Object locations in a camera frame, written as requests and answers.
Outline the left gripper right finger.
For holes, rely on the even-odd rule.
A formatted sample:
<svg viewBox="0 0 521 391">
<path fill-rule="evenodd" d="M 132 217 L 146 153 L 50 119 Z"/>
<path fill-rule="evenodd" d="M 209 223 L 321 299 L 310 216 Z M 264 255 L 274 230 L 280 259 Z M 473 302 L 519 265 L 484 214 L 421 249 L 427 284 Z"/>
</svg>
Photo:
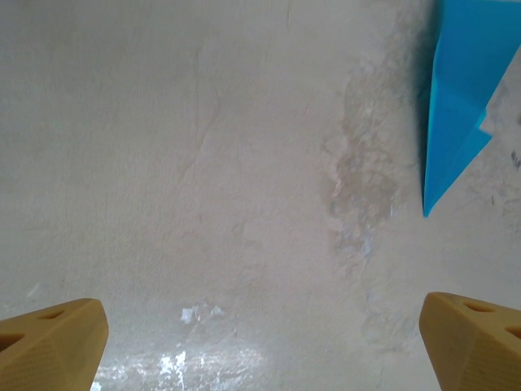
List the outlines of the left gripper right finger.
<svg viewBox="0 0 521 391">
<path fill-rule="evenodd" d="M 443 391 L 520 389 L 520 311 L 430 292 L 419 330 Z"/>
</svg>

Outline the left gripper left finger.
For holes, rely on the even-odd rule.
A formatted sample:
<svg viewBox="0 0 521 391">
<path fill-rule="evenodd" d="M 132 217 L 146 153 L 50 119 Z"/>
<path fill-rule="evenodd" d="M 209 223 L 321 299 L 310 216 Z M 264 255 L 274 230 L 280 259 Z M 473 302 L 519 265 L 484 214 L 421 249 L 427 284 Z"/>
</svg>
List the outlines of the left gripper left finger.
<svg viewBox="0 0 521 391">
<path fill-rule="evenodd" d="M 108 338 L 102 302 L 82 298 L 1 321 L 2 390 L 89 390 Z"/>
</svg>

